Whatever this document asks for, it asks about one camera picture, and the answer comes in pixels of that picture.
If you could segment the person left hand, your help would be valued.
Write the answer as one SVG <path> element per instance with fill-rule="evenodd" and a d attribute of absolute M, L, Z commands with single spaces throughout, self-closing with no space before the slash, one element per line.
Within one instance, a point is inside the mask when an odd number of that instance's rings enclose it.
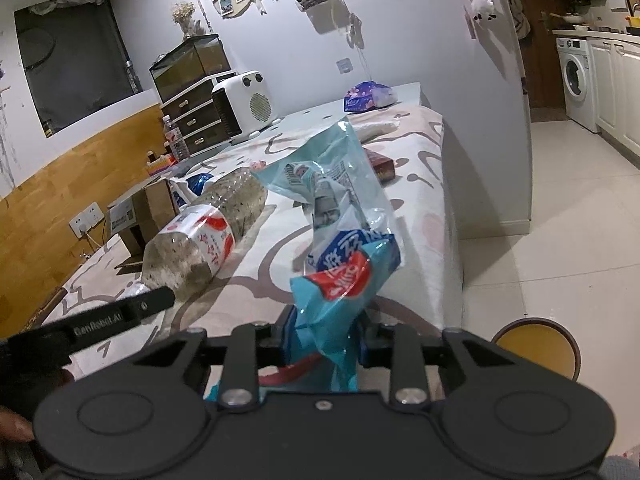
<path fill-rule="evenodd" d="M 32 424 L 19 414 L 0 408 L 0 439 L 9 442 L 32 442 L 35 440 Z"/>

